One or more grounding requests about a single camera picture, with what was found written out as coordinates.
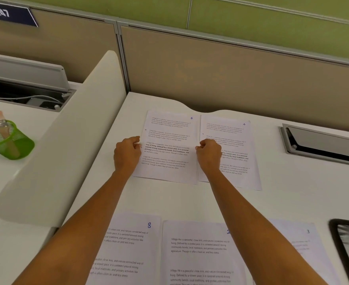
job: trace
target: paint brush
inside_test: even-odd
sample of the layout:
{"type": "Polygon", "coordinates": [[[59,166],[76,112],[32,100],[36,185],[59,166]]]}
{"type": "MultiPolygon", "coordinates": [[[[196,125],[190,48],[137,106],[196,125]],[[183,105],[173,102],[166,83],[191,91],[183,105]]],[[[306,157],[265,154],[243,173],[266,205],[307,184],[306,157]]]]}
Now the paint brush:
{"type": "MultiPolygon", "coordinates": [[[[8,122],[5,119],[2,111],[0,111],[0,135],[4,139],[9,138],[9,136],[10,136],[8,122]]],[[[6,145],[7,145],[7,148],[8,148],[8,153],[13,158],[20,157],[20,152],[19,152],[18,148],[16,147],[16,144],[12,140],[7,141],[6,145]]]]}

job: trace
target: green wall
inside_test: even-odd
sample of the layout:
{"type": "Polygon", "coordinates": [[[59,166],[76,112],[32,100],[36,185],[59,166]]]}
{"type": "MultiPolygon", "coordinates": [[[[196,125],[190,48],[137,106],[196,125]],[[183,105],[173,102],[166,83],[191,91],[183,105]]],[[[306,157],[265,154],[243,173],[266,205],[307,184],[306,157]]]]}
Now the green wall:
{"type": "MultiPolygon", "coordinates": [[[[190,0],[28,1],[183,29],[190,4],[190,0]]],[[[349,22],[349,0],[238,1],[240,4],[192,0],[188,28],[349,58],[349,24],[345,24],[349,22]],[[241,4],[245,1],[252,2],[251,6],[241,4]],[[310,14],[316,14],[317,18],[305,16],[310,14]],[[338,22],[324,20],[326,18],[336,18],[338,22]]]]}

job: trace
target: white paper sheet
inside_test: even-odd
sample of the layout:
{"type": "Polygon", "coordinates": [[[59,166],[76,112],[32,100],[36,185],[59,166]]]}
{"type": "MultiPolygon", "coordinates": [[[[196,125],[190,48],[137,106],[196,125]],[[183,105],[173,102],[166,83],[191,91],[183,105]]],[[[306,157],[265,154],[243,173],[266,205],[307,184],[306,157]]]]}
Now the white paper sheet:
{"type": "Polygon", "coordinates": [[[164,221],[161,284],[246,285],[244,262],[222,223],[164,221]]]}
{"type": "MultiPolygon", "coordinates": [[[[214,139],[222,146],[220,170],[235,187],[262,190],[250,121],[201,116],[200,141],[214,139]]],[[[200,170],[198,180],[208,182],[200,170]]]]}
{"type": "Polygon", "coordinates": [[[148,111],[133,176],[197,184],[200,116],[148,111]]]}
{"type": "Polygon", "coordinates": [[[154,284],[160,226],[160,216],[113,216],[86,285],[154,284]]]}
{"type": "Polygon", "coordinates": [[[292,243],[306,262],[329,285],[340,285],[338,276],[313,223],[271,219],[270,222],[292,243]]]}

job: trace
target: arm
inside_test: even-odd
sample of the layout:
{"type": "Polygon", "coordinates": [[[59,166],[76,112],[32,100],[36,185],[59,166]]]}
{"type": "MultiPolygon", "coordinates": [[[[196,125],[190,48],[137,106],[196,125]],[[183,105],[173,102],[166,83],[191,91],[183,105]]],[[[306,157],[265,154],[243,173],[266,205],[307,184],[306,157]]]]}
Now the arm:
{"type": "Polygon", "coordinates": [[[120,195],[141,155],[138,137],[116,144],[115,172],[57,231],[13,285],[85,284],[120,195]]]}
{"type": "Polygon", "coordinates": [[[257,285],[327,285],[291,243],[219,170],[221,146],[205,139],[197,158],[231,236],[257,285]]]}

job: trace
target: green mesh pen holder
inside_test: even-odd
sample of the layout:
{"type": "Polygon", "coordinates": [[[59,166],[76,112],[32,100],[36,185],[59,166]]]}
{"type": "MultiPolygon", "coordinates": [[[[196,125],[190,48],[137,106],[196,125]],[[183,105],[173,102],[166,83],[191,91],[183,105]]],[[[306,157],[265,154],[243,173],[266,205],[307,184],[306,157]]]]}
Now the green mesh pen holder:
{"type": "Polygon", "coordinates": [[[34,141],[23,134],[12,121],[7,120],[7,128],[0,128],[0,154],[10,160],[28,156],[34,148],[34,141]]]}

